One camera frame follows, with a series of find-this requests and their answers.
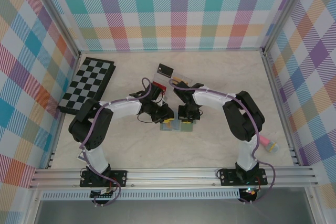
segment colorful plaid backdrop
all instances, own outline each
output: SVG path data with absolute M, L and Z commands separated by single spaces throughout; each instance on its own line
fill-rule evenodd
M 18 223 L 26 210 L 74 62 L 40 0 L 0 0 L 0 223 Z
M 78 46 L 92 51 L 259 48 L 278 9 L 276 0 L 54 2 Z
M 336 220 L 336 0 L 299 0 L 269 60 L 300 154 Z

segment black and white checkerboard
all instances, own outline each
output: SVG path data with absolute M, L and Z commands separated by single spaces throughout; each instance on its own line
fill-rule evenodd
M 87 57 L 58 104 L 60 111 L 75 115 L 89 98 L 99 101 L 115 68 L 113 61 Z

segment pink object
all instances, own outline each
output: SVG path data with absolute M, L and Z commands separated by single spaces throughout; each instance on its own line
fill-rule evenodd
M 263 147 L 267 147 L 271 141 L 264 136 L 260 135 L 260 143 L 263 145 Z

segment beige floor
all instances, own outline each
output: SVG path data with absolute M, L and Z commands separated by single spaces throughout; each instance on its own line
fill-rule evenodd
M 267 153 L 261 146 L 257 157 L 276 166 L 292 165 L 288 145 L 273 100 L 272 92 L 257 51 L 246 52 L 144 52 L 85 55 L 115 61 L 116 69 L 102 101 L 125 98 L 142 89 L 141 78 L 153 78 L 159 63 L 227 93 L 249 92 L 266 118 L 262 135 L 276 141 L 280 151 Z M 177 108 L 182 102 L 170 98 Z M 114 168 L 224 167 L 234 166 L 238 141 L 230 132 L 223 111 L 202 107 L 201 120 L 193 132 L 163 132 L 158 124 L 145 124 L 136 116 L 111 123 L 103 142 L 104 152 Z M 52 168 L 81 168 L 77 160 L 79 144 L 68 126 L 73 116 L 66 115 Z

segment purple cable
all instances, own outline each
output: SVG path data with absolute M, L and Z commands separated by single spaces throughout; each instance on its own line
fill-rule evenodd
M 251 122 L 252 122 L 252 125 L 253 125 L 253 128 L 256 132 L 256 135 L 257 135 L 257 145 L 256 147 L 253 149 L 252 151 L 252 158 L 254 160 L 256 160 L 257 162 L 263 164 L 263 165 L 268 165 L 269 167 L 271 167 L 271 169 L 273 170 L 273 180 L 272 180 L 272 183 L 271 185 L 269 186 L 269 188 L 267 189 L 266 193 L 261 196 L 259 199 L 256 199 L 254 202 L 258 202 L 260 201 L 261 199 L 263 199 L 269 192 L 270 190 L 273 188 L 274 186 L 274 183 L 275 183 L 275 176 L 276 176 L 276 172 L 275 172 L 275 169 L 274 167 L 271 165 L 271 164 L 268 164 L 268 163 L 265 163 L 265 162 L 262 162 L 260 160 L 258 160 L 255 156 L 255 152 L 258 150 L 259 148 L 259 145 L 260 145 L 260 135 L 259 135 L 259 131 L 258 131 L 258 127 L 256 125 L 256 122 L 254 121 L 251 113 L 248 111 L 248 109 L 243 105 L 243 103 L 241 101 L 239 101 L 237 98 L 229 95 L 229 94 L 225 94 L 225 93 L 221 93 L 221 92 L 218 92 L 218 91 L 215 91 L 215 90 L 210 90 L 210 89 L 194 89 L 194 88 L 180 88 L 180 87 L 177 87 L 175 84 L 173 84 L 173 81 L 175 81 L 174 79 L 170 79 L 169 80 L 169 84 L 174 87 L 175 89 L 179 89 L 179 90 L 183 90 L 183 91 L 204 91 L 204 92 L 209 92 L 209 93 L 213 93 L 213 94 L 219 94 L 219 95 L 223 95 L 225 97 L 228 97 L 232 100 L 234 100 L 235 102 L 237 102 L 246 112 L 246 114 L 248 115 L 248 117 L 250 118 Z
M 107 107 L 107 106 L 109 106 L 109 105 L 111 105 L 111 104 L 114 104 L 114 103 L 116 103 L 116 102 L 122 102 L 122 101 L 137 101 L 137 100 L 140 100 L 140 99 L 142 99 L 142 98 L 145 98 L 147 95 L 149 95 L 149 93 L 151 92 L 151 89 L 152 89 L 152 83 L 151 83 L 151 81 L 150 81 L 148 78 L 146 78 L 146 77 L 142 78 L 141 82 L 142 82 L 142 85 L 143 85 L 143 87 L 144 87 L 145 89 L 146 89 L 146 86 L 145 86 L 145 84 L 143 83 L 144 80 L 148 81 L 148 83 L 149 83 L 149 88 L 148 88 L 148 91 L 147 91 L 146 94 L 144 94 L 144 95 L 142 95 L 142 96 L 140 96 L 140 97 L 138 97 L 138 98 L 130 98 L 130 99 L 124 98 L 124 99 L 119 99 L 119 100 L 115 100 L 115 101 L 112 101 L 112 102 L 108 102 L 108 103 L 105 103 L 104 105 L 102 105 L 102 106 L 98 109 L 98 111 L 97 111 L 97 113 L 96 113 L 96 115 L 95 115 L 95 117 L 94 117 L 94 119 L 93 119 L 93 121 L 92 121 L 92 125 L 91 125 L 91 128 L 90 128 L 90 130 L 89 130 L 88 135 L 87 135 L 86 138 L 84 139 L 83 143 L 79 146 L 79 148 L 83 151 L 83 157 L 84 157 L 86 163 L 88 164 L 89 168 L 90 168 L 95 174 L 97 174 L 98 176 L 100 176 L 100 177 L 102 177 L 102 178 L 104 178 L 104 179 L 107 179 L 107 180 L 111 181 L 112 183 L 116 184 L 116 186 L 119 188 L 118 194 L 117 194 L 112 200 L 110 200 L 109 202 L 107 202 L 106 204 L 101 204 L 101 205 L 100 205 L 101 207 L 103 207 L 103 206 L 108 206 L 108 205 L 110 205 L 110 204 L 112 204 L 113 202 L 116 201 L 116 199 L 117 199 L 117 198 L 120 196 L 120 194 L 121 194 L 121 186 L 120 186 L 120 184 L 119 184 L 117 181 L 115 181 L 115 180 L 112 179 L 112 178 L 109 178 L 109 177 L 107 177 L 107 176 L 102 175 L 101 173 L 99 173 L 97 170 L 95 170 L 95 169 L 91 166 L 91 164 L 90 164 L 90 162 L 89 162 L 89 160 L 88 160 L 88 158 L 87 158 L 87 156 L 86 156 L 85 144 L 86 144 L 87 141 L 89 140 L 89 138 L 90 138 L 90 136 L 91 136 L 91 134 L 92 134 L 93 128 L 94 128 L 94 126 L 95 126 L 95 124 L 96 124 L 97 118 L 98 118 L 98 116 L 99 116 L 99 113 L 102 111 L 103 108 L 105 108 L 105 107 Z M 96 203 L 96 197 L 93 198 L 93 202 L 94 202 L 96 205 L 98 205 L 98 204 Z

